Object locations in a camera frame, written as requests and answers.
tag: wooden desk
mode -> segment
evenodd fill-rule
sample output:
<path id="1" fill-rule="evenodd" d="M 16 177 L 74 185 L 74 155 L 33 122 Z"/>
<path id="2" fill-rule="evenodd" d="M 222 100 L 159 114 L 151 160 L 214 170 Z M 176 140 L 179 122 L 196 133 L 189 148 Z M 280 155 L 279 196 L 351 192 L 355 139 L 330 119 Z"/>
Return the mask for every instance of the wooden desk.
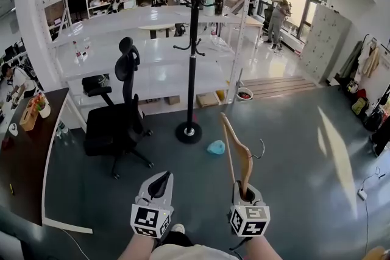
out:
<path id="1" fill-rule="evenodd" d="M 29 132 L 20 127 L 19 121 L 31 97 L 23 99 L 16 108 L 11 123 L 17 125 L 18 135 L 15 137 L 7 130 L 5 137 L 11 137 L 13 145 L 1 149 L 0 153 L 0 205 L 38 225 L 47 224 L 72 230 L 70 225 L 62 225 L 46 218 L 44 208 L 51 149 L 65 104 L 76 114 L 84 131 L 87 128 L 68 91 L 68 88 L 64 88 L 45 93 L 51 113 L 45 119 L 39 115 L 34 129 Z"/>
<path id="2" fill-rule="evenodd" d="M 236 14 L 236 16 L 242 17 L 242 15 L 240 13 Z M 246 26 L 258 27 L 258 33 L 257 33 L 257 38 L 256 38 L 256 43 L 255 43 L 255 47 L 257 47 L 258 43 L 260 41 L 261 33 L 263 32 L 264 24 L 257 21 L 256 19 L 252 18 L 251 16 L 247 15 L 246 16 Z M 232 38 L 232 30 L 233 30 L 233 24 L 229 24 L 229 37 L 227 39 L 227 43 L 229 45 L 230 45 L 230 40 Z"/>

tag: cardboard box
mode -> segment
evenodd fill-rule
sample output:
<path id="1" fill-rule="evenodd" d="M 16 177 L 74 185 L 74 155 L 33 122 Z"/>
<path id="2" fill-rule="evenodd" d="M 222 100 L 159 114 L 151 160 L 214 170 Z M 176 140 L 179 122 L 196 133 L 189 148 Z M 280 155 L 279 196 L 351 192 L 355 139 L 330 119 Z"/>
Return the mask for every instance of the cardboard box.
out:
<path id="1" fill-rule="evenodd" d="M 169 105 L 174 105 L 174 104 L 180 103 L 180 96 L 168 97 L 168 103 L 169 103 Z"/>
<path id="2" fill-rule="evenodd" d="M 219 104 L 214 92 L 197 94 L 196 102 L 199 107 L 213 107 Z"/>

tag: wooden box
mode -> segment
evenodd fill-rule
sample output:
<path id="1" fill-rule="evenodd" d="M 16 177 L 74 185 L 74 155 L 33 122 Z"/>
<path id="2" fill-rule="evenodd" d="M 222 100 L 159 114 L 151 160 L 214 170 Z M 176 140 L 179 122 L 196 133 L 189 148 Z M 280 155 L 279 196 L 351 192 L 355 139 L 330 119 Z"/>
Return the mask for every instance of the wooden box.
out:
<path id="1" fill-rule="evenodd" d="M 38 117 L 38 111 L 33 111 L 33 99 L 34 98 L 32 98 L 27 104 L 27 107 L 24 109 L 22 118 L 19 121 L 19 125 L 24 129 L 24 131 L 32 130 Z"/>

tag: teal object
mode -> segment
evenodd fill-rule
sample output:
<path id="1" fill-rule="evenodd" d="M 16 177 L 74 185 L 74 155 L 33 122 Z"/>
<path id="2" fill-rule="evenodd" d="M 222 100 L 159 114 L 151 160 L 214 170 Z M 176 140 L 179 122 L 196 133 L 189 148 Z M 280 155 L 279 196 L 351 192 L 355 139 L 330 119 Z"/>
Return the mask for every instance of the teal object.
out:
<path id="1" fill-rule="evenodd" d="M 210 154 L 222 155 L 225 153 L 225 143 L 221 140 L 214 141 L 207 147 L 207 152 Z"/>

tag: power strip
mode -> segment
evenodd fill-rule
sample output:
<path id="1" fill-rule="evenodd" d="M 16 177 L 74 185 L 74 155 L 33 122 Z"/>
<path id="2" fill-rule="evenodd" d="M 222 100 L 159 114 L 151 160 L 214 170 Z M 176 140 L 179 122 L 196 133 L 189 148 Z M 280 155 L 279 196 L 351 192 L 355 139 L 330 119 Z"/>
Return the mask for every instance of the power strip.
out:
<path id="1" fill-rule="evenodd" d="M 364 189 L 359 189 L 358 195 L 362 201 L 365 201 L 367 199 L 367 193 L 364 191 Z"/>

